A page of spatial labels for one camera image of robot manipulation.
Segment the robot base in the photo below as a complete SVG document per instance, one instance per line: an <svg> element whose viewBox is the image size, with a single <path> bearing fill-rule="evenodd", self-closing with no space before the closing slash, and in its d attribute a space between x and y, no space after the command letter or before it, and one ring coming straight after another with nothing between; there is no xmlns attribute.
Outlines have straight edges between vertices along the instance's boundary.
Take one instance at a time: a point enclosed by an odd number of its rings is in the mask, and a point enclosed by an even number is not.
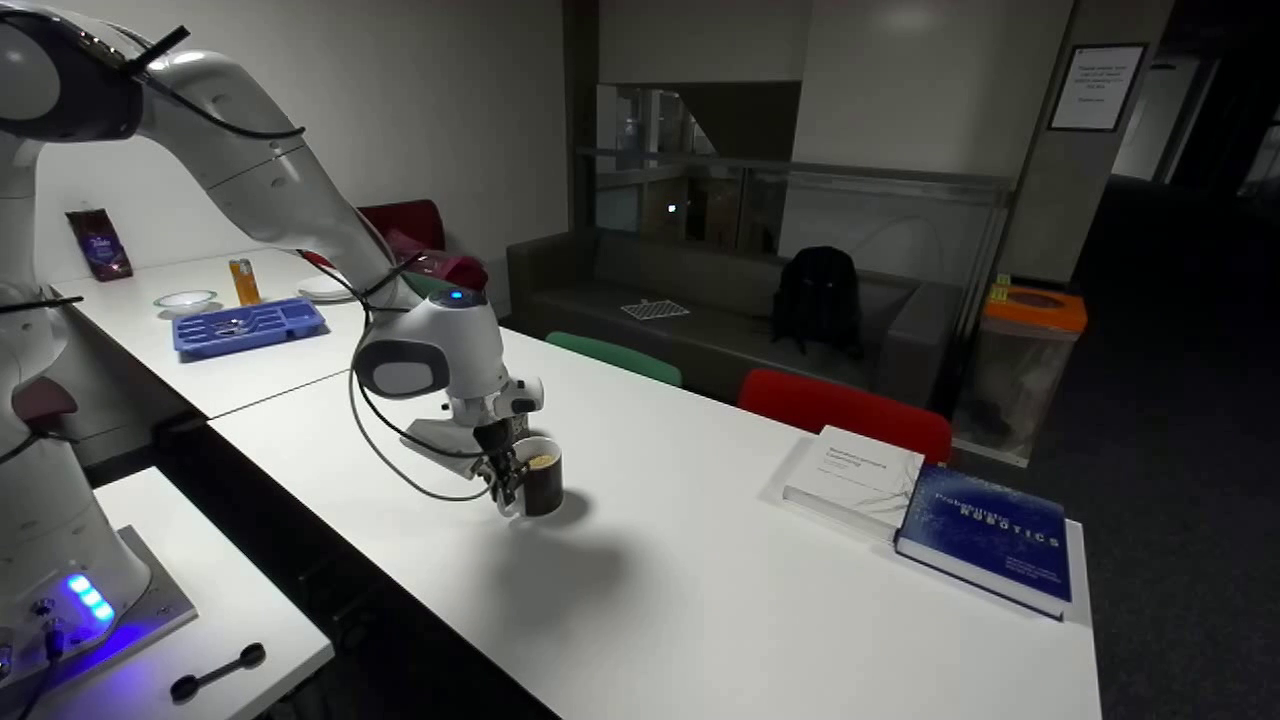
<svg viewBox="0 0 1280 720"><path fill-rule="evenodd" d="M32 701L38 689L47 685L47 694L83 680L94 674L106 674L111 663L123 663L128 655L137 655L139 647L158 643L160 638L186 630L190 619L195 619L195 604L186 597L186 587L165 572L165 563L153 557L153 550L132 534L119 527L119 539L137 552L137 559L144 559L153 568L153 585L148 591L119 618L118 631L109 641L101 641L97 647L42 674L28 677L11 689L0 694L0 718L23 709Z"/></svg>

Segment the white desk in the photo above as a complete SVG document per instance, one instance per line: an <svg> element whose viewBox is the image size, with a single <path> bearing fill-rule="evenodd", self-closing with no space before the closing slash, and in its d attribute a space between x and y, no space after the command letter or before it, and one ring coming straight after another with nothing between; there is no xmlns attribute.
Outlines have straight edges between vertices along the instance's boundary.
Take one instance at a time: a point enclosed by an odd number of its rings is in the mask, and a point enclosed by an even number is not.
<svg viewBox="0 0 1280 720"><path fill-rule="evenodd" d="M257 252L250 260L266 299L296 298L296 287L317 276L299 257L289 252ZM139 269L132 282L118 283L67 276L55 282L55 287L64 298L83 298L80 312L203 415L230 415L345 371L365 326L362 306L321 306L329 338L186 364L172 351L172 326L160 321L158 299L169 292L213 287L224 306L236 306L224 257Z"/></svg>
<svg viewBox="0 0 1280 720"><path fill-rule="evenodd" d="M575 524L433 506L362 443L345 377L213 428L561 718L1098 720L1053 625L759 502L801 434L507 332L589 498ZM423 402L393 410L402 423ZM376 440L421 480L443 468Z"/></svg>
<svg viewBox="0 0 1280 720"><path fill-rule="evenodd" d="M118 527L132 524L172 581L195 604L195 619L137 654L132 659L55 689L38 718L257 718L333 659L329 638L279 597L160 473L139 473L97 492ZM267 659L231 674L193 703L172 703L172 680L213 674L260 641Z"/></svg>

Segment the blue book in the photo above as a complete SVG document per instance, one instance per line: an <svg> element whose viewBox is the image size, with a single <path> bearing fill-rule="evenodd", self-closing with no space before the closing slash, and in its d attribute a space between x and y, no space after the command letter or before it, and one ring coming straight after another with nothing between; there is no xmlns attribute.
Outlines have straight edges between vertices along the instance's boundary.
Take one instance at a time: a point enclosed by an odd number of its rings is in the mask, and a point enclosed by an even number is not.
<svg viewBox="0 0 1280 720"><path fill-rule="evenodd" d="M892 550L1045 618L1074 604L1068 514L929 465Z"/></svg>

